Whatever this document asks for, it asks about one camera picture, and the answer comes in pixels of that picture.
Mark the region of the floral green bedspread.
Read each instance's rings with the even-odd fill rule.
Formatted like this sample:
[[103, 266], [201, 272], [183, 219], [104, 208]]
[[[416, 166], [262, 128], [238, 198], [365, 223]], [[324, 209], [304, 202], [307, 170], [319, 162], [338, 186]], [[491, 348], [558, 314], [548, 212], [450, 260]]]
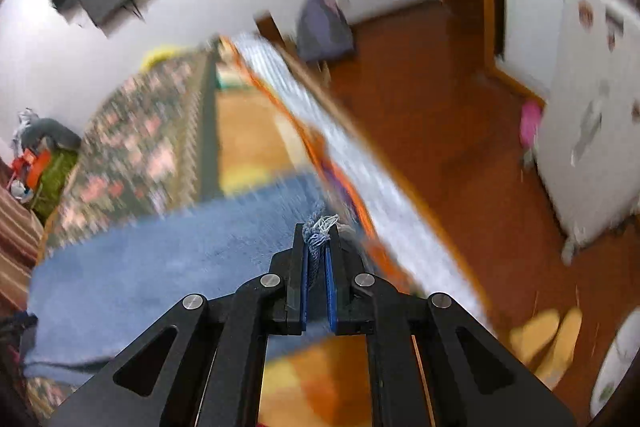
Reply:
[[44, 227], [40, 265], [108, 230], [221, 196], [218, 60], [215, 51], [166, 58], [105, 99]]

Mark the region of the orange striped bed sheet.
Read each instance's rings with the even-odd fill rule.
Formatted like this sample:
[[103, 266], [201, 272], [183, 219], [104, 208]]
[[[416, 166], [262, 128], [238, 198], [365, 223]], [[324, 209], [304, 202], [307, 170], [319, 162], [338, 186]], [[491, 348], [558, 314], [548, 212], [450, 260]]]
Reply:
[[379, 154], [311, 71], [255, 34], [220, 39], [250, 82], [264, 88], [312, 136], [312, 150], [352, 190], [376, 263], [401, 289], [443, 291], [493, 332], [490, 303], [444, 229], [390, 162]]

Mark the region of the yellow slippers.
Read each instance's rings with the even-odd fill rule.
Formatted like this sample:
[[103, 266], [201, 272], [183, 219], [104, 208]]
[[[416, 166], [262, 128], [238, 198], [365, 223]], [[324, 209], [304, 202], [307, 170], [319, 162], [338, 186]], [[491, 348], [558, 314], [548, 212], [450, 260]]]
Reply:
[[546, 350], [535, 376], [553, 390], [573, 363], [581, 328], [582, 310], [578, 307], [570, 308], [564, 317], [560, 317], [558, 310], [544, 310], [512, 329], [509, 343], [513, 354], [524, 365], [529, 365]]

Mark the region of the yellow round cushion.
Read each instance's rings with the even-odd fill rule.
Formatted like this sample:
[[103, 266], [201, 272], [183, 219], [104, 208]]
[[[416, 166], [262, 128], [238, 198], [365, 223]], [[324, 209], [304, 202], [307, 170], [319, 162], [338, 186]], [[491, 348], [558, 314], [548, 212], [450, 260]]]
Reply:
[[170, 60], [186, 52], [182, 46], [158, 46], [144, 54], [140, 65], [141, 72], [149, 72], [155, 65]]

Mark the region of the pink object on floor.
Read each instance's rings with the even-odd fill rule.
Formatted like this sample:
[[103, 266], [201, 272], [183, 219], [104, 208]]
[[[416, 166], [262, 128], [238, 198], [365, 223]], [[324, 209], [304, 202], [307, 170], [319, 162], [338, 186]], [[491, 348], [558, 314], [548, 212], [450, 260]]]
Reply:
[[542, 109], [534, 101], [523, 104], [520, 119], [520, 142], [524, 153], [522, 167], [525, 170], [532, 168], [535, 162], [535, 146], [537, 133], [542, 118]]

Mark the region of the green bag with clutter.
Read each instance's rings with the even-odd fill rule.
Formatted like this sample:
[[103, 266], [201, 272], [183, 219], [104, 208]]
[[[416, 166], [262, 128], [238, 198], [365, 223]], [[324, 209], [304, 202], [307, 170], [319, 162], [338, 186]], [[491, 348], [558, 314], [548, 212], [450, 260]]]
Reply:
[[6, 188], [44, 223], [58, 207], [78, 161], [81, 137], [57, 120], [25, 108], [18, 113], [11, 147], [14, 158]]

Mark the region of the blue denim jeans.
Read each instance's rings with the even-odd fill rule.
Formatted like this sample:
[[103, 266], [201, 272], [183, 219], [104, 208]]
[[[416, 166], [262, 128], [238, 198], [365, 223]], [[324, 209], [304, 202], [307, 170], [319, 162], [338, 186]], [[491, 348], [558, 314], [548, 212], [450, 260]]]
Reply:
[[184, 296], [232, 294], [292, 247], [296, 225], [311, 237], [336, 220], [336, 205], [303, 172], [55, 251], [32, 273], [27, 310], [37, 324], [24, 374], [85, 384]]

